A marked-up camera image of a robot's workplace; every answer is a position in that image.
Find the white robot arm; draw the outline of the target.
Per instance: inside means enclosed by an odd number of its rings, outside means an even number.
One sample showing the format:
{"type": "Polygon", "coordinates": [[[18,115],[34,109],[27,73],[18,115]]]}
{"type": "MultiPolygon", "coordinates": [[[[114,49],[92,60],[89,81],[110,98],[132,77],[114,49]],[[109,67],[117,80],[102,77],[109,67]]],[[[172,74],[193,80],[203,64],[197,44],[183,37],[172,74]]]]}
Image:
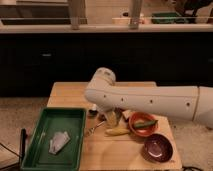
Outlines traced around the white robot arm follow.
{"type": "Polygon", "coordinates": [[[98,68],[85,88],[85,98],[101,113],[130,109],[194,121],[213,129],[213,87],[116,86],[115,73],[98,68]]]}

